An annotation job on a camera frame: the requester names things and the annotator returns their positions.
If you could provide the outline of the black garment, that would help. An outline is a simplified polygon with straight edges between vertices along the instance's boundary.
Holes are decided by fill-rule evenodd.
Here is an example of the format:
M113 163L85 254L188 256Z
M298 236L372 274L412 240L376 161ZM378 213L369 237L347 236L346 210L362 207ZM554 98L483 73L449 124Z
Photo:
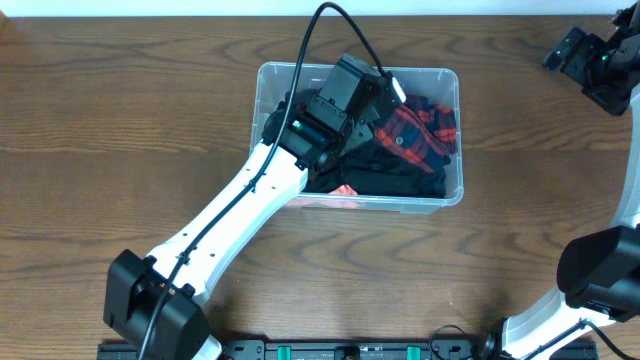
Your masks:
M446 173L428 174L392 154L373 138L342 157L324 172L307 181L308 193L329 193L349 185L357 195L442 198L446 194Z

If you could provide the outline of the pink garment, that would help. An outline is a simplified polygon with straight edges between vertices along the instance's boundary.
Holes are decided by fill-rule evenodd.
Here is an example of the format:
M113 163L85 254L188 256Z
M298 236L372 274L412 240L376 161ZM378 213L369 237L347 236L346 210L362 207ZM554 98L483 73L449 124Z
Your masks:
M330 196L356 196L357 192L349 185L341 185L335 190L329 192ZM327 200L327 199L303 199L296 198L286 204L287 207L322 207L322 208L338 208L338 209L355 209L361 206L359 202L351 200Z

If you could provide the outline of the red navy plaid shirt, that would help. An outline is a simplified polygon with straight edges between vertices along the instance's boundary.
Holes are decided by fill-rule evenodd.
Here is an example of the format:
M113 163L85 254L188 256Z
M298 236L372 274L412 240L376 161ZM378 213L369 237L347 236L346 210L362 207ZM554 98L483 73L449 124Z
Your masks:
M457 150L452 108L407 95L390 115L374 121L374 138L392 154L428 174L442 172Z

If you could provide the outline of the clear plastic storage bin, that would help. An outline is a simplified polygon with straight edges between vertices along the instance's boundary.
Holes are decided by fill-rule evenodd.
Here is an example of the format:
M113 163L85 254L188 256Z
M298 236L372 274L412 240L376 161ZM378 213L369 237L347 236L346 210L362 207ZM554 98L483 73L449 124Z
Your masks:
M267 62L257 72L254 115L250 137L250 148L262 138L262 130L268 116L276 110L289 90L295 65L288 62ZM460 127L459 79L447 68L392 67L390 71L403 91L410 95L424 96L431 104L451 109ZM411 198L368 195L330 195L325 193L302 193L287 203L289 207L339 208L380 210L409 214L432 214L444 207L458 204L463 198L464 171L461 133L456 133L457 152L450 156L451 163L444 167L446 194L442 198Z

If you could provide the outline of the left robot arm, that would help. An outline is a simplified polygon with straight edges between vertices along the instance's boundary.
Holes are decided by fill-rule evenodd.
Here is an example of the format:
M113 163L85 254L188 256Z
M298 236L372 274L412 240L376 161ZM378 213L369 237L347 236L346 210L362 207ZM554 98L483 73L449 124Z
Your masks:
M241 171L187 226L145 257L125 249L114 259L105 323L140 359L218 358L203 307L224 271L311 173L367 141L368 124L405 99L391 72L349 54L321 88L291 88Z

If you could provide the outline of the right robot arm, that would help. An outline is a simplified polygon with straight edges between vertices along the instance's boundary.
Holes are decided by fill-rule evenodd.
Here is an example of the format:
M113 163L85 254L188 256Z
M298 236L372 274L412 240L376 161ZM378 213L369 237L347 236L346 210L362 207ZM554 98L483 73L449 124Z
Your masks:
M624 189L607 229L571 241L561 254L556 284L524 312L501 319L472 349L474 359L595 359L594 332L626 358L603 332L639 314L639 7L617 12L603 40L574 27L543 65L578 83L607 113L632 114Z

